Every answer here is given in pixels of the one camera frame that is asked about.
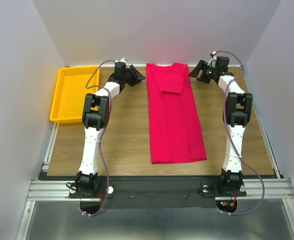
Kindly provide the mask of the yellow plastic tray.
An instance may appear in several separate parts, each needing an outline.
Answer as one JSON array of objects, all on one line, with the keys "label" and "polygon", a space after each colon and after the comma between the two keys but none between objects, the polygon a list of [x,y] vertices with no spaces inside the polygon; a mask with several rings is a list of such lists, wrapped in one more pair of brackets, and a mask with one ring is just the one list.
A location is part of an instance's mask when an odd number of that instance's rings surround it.
[{"label": "yellow plastic tray", "polygon": [[58,124],[80,123],[85,96],[95,93],[99,85],[99,69],[96,65],[62,67],[58,70],[49,119]]}]

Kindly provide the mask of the red t shirt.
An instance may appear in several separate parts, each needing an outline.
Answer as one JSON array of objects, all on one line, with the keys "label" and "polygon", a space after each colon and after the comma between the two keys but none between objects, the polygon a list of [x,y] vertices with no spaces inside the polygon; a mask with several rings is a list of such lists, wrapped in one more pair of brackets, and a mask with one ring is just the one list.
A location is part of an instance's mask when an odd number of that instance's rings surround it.
[{"label": "red t shirt", "polygon": [[188,74],[189,68],[183,63],[146,66],[152,164],[192,163],[207,158]]}]

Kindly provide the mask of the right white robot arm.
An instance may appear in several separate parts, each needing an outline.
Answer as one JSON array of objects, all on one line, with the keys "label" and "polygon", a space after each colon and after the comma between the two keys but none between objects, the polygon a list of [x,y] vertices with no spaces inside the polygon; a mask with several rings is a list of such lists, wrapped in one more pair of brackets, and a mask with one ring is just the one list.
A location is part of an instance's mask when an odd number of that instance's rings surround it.
[{"label": "right white robot arm", "polygon": [[200,60],[189,77],[209,84],[214,81],[224,92],[223,122],[227,133],[226,154],[217,191],[228,195],[243,190],[242,145],[246,127],[251,119],[253,95],[245,92],[229,72],[229,58],[211,54],[211,60]]}]

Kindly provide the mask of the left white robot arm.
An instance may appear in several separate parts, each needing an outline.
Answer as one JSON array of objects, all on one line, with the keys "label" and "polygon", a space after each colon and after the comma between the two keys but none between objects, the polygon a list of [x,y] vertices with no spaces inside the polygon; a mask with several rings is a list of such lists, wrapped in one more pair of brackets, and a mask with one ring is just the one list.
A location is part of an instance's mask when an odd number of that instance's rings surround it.
[{"label": "left white robot arm", "polygon": [[90,85],[91,79],[98,70],[95,70],[85,85],[86,89],[99,88],[99,90],[85,96],[82,112],[85,132],[83,155],[75,181],[66,184],[70,194],[93,197],[97,192],[101,192],[97,184],[97,157],[101,152],[102,137],[110,119],[112,99],[119,95],[126,85],[133,87],[145,80],[145,76],[124,59],[114,60],[113,63],[114,72],[105,85]]}]

